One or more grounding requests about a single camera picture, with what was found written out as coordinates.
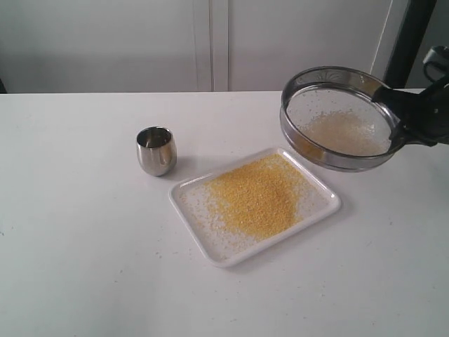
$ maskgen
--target white tray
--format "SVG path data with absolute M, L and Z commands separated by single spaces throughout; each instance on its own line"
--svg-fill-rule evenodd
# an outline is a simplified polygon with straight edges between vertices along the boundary
M 206 224 L 203 221 L 200 222 L 199 219 L 204 219 L 208 212 L 206 207 L 203 207 L 207 197 L 207 189 L 204 186 L 206 181 L 275 153 L 280 154 L 288 163 L 293 165 L 310 184 L 310 187 L 307 188 L 307 197 L 302 198 L 297 205 L 298 212 L 301 213 L 303 220 L 287 230 L 259 242 L 242 235 L 237 237 L 233 234 L 227 234 L 226 237 L 223 237 L 223 233 L 217 233 L 210 228 L 213 221 Z M 293 155 L 281 148 L 267 149 L 210 173 L 185 180 L 170 191 L 170 200 L 203 255 L 217 267 L 230 267 L 240 263 L 330 216 L 341 205 L 340 198 L 329 187 L 312 175 Z

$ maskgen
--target sieve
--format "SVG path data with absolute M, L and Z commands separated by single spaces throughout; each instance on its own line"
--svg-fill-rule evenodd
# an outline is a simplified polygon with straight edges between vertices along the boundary
M 417 95 L 391 90 L 358 70 L 313 68 L 284 88 L 281 129 L 296 152 L 315 164 L 336 171 L 366 171 L 385 163 L 406 144 L 444 143 L 441 132 L 447 136 L 448 130 L 436 139 L 432 132 L 441 127 L 441 120 L 428 113 L 435 110 L 429 97 L 444 86 L 432 85 Z M 447 121 L 449 114 L 440 116 Z M 419 130 L 424 121 L 430 127 Z

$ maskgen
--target cornmeal pile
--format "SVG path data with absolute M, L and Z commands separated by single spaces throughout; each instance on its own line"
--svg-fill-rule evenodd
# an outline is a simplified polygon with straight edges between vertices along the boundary
M 208 181 L 206 207 L 222 230 L 272 237 L 301 221 L 297 204 L 305 178 L 279 154 L 272 154 Z

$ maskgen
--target white wall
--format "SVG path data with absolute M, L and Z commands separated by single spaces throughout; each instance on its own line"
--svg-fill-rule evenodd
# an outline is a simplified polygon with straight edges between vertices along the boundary
M 399 23 L 385 38 L 396 36 L 407 4 L 394 1 L 400 4 L 394 13 Z M 230 89 L 281 90 L 295 73 L 321 65 L 370 72 L 390 5 L 391 0 L 229 0 Z
M 0 0 L 9 92 L 281 90 L 344 65 L 382 76 L 408 0 Z
M 1 0 L 0 78 L 10 92 L 195 91 L 192 0 Z
M 436 2 L 406 88 L 426 88 L 431 84 L 422 72 L 422 60 L 432 46 L 449 46 L 449 1 L 447 0 Z

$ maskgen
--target metal cup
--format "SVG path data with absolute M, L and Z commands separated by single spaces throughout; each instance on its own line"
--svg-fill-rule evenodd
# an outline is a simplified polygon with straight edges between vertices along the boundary
M 139 164 L 152 176 L 162 176 L 176 165 L 176 146 L 167 128 L 152 126 L 137 136 Z

